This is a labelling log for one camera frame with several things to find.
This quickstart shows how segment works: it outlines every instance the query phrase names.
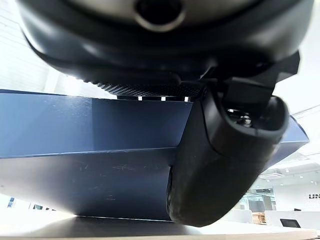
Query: scratch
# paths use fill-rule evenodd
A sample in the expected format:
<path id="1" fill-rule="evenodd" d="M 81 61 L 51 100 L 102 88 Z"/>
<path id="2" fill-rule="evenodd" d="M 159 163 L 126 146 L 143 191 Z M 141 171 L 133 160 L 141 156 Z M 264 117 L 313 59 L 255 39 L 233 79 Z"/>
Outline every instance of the scratch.
<path id="1" fill-rule="evenodd" d="M 124 170 L 134 171 L 134 170 L 136 170 L 135 168 L 130 167 L 127 164 L 113 166 L 112 168 L 113 169 L 118 169 L 118 170 L 121 170 L 121 171 L 124 171 Z"/>
<path id="2" fill-rule="evenodd" d="M 105 200 L 109 200 L 109 201 L 114 201 L 116 200 L 115 198 L 113 198 L 112 195 L 109 195 Z"/>

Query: black plastic housing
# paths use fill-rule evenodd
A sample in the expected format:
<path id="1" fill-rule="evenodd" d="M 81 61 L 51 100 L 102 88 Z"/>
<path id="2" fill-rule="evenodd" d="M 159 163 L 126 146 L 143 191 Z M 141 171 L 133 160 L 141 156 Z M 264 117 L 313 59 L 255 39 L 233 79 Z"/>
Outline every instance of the black plastic housing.
<path id="1" fill-rule="evenodd" d="M 52 67 L 118 96 L 146 97 L 199 97 L 210 69 L 237 65 L 257 74 L 257 65 L 291 56 L 313 6 L 261 0 L 218 22 L 156 33 L 94 18 L 67 1 L 17 3 L 29 44 Z"/>
<path id="2" fill-rule="evenodd" d="M 203 227 L 223 217 L 263 171 L 288 120 L 285 103 L 275 96 L 252 127 L 231 121 L 210 91 L 194 102 L 168 183 L 171 219 Z"/>

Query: white ceiling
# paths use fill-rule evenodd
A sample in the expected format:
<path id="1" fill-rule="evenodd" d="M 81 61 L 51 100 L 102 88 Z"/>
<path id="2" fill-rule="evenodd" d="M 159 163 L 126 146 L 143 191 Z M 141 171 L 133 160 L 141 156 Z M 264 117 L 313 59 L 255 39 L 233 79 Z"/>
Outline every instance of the white ceiling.
<path id="1" fill-rule="evenodd" d="M 17 23 L 17 15 L 12 13 L 10 1 L 0 0 L 0 89 L 115 98 L 114 95 L 91 83 L 84 83 L 57 72 L 38 58 L 26 44 Z M 300 47 L 299 74 L 278 83 L 274 91 L 275 95 L 286 101 L 291 114 L 294 114 L 311 140 L 310 144 L 286 158 L 284 162 L 305 161 L 311 158 L 309 155 L 320 153 L 319 29 L 320 1 L 317 0 L 309 32 Z M 311 181 L 320 183 L 318 168 L 303 169 L 299 167 L 300 173 L 295 172 L 294 174 L 293 170 L 290 173 L 284 172 L 285 176 L 282 179 L 270 182 L 259 178 L 252 187 L 271 188 L 274 185 L 306 182 L 312 184 Z"/>
<path id="2" fill-rule="evenodd" d="M 13 0 L 0 0 L 0 89 L 95 98 L 115 96 L 49 67 L 27 45 Z"/>

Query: white desk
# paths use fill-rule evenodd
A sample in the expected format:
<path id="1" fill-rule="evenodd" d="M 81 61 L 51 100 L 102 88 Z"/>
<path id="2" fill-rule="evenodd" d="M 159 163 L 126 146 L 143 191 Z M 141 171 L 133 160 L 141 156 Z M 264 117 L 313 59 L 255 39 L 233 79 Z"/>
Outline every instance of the white desk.
<path id="1" fill-rule="evenodd" d="M 297 220 L 301 228 L 320 231 L 320 211 L 265 211 L 268 225 L 282 226 L 280 219 Z"/>
<path id="2" fill-rule="evenodd" d="M 0 218 L 1 239 L 34 238 L 110 238 L 135 240 L 308 240 L 317 237 L 313 229 L 217 221 L 206 227 L 191 227 L 165 221 L 143 221 L 96 217 L 70 217 L 58 212 L 7 212 Z"/>

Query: white wall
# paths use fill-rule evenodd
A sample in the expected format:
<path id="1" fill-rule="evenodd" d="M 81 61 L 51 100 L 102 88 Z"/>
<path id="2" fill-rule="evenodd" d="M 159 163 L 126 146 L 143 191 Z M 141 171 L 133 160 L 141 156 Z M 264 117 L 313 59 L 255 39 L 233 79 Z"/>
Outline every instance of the white wall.
<path id="1" fill-rule="evenodd" d="M 277 211 L 320 211 L 320 199 L 309 199 L 309 194 L 320 194 L 320 185 L 298 184 L 288 186 L 274 186 Z"/>

